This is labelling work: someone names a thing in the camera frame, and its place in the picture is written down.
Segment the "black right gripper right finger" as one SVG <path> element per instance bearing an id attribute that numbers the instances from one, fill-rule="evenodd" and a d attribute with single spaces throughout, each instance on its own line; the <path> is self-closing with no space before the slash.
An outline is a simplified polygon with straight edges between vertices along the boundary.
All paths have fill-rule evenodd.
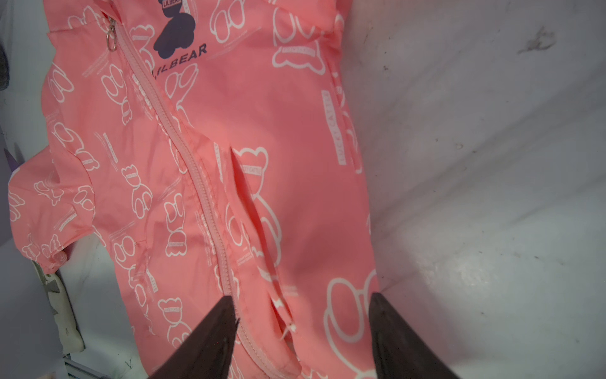
<path id="1" fill-rule="evenodd" d="M 378 378 L 459 378 L 378 292 L 371 296 L 369 324 Z"/>

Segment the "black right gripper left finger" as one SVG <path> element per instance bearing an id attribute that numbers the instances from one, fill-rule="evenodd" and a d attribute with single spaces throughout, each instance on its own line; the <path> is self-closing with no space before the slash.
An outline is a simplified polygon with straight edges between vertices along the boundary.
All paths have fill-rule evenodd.
<path id="1" fill-rule="evenodd" d="M 238 319 L 224 296 L 151 379 L 226 379 L 235 348 Z"/>

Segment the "pink bear print jacket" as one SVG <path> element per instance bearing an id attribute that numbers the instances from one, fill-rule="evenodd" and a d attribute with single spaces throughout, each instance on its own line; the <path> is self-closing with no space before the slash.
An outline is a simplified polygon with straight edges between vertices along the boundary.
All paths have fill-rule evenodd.
<path id="1" fill-rule="evenodd" d="M 46 1 L 49 145 L 9 181 L 45 273 L 95 235 L 142 366 L 225 295 L 235 378 L 374 378 L 378 288 L 342 87 L 349 1 Z"/>

